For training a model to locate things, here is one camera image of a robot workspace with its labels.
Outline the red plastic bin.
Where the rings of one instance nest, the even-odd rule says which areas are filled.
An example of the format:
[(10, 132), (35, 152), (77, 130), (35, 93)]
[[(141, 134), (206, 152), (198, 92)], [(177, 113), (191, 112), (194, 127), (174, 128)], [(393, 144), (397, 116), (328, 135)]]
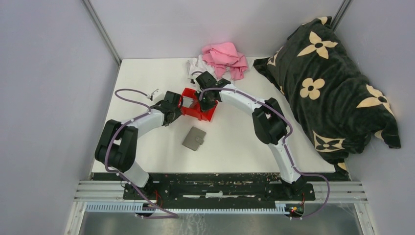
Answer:
[[(196, 97), (195, 93), (196, 93), (196, 91), (194, 89), (184, 88), (184, 90), (181, 94), (182, 95), (182, 100), (183, 100), (184, 96), (191, 97), (191, 98), (194, 98), (194, 99), (197, 100), (197, 97)], [(181, 108), (181, 112), (182, 112), (182, 115), (184, 115), (184, 116), (191, 116), (191, 117), (194, 117), (194, 118), (198, 119), (199, 121), (211, 122), (212, 118), (213, 118), (213, 115), (214, 115), (214, 112), (215, 112), (215, 109), (217, 107), (217, 104), (218, 104), (218, 102), (216, 102), (216, 104), (214, 105), (214, 107), (212, 109), (209, 109), (208, 111), (204, 112), (204, 111), (201, 110), (201, 106), (200, 106), (199, 101), (198, 101), (197, 108), (195, 110), (192, 110), (192, 109), (183, 110)]]

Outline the grey card holder wallet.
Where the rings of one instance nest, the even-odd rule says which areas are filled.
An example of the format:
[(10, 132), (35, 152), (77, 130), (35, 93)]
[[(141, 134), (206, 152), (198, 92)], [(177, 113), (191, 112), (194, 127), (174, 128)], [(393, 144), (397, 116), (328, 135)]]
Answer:
[(205, 136), (205, 131), (193, 126), (185, 136), (182, 145), (190, 150), (197, 151), (204, 143)]

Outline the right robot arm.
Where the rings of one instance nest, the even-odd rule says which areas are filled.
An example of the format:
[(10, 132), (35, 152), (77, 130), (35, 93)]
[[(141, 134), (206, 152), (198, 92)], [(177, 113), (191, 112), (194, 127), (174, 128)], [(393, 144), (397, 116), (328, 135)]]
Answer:
[(288, 137), (293, 133), (293, 127), (283, 115), (278, 101), (254, 97), (226, 79), (216, 80), (207, 71), (199, 72), (195, 81), (200, 88), (196, 96), (203, 112), (212, 109), (217, 102), (223, 102), (252, 117), (256, 137), (269, 147), (279, 167), (283, 195), (289, 200), (297, 199), (302, 194), (306, 180), (288, 147)]

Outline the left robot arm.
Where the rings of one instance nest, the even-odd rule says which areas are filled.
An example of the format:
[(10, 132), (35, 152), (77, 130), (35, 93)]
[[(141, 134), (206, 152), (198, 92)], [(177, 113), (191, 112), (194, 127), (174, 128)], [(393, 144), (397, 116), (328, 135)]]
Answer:
[(182, 115), (183, 98), (180, 94), (167, 91), (164, 98), (152, 106), (121, 97), (118, 93), (130, 91), (119, 89), (115, 95), (123, 100), (142, 105), (146, 111), (137, 117), (121, 122), (111, 119), (104, 125), (94, 158), (104, 164), (108, 172), (135, 185), (140, 198), (148, 199), (154, 193), (154, 186), (148, 182), (149, 173), (136, 162), (138, 139), (149, 131), (168, 126)]

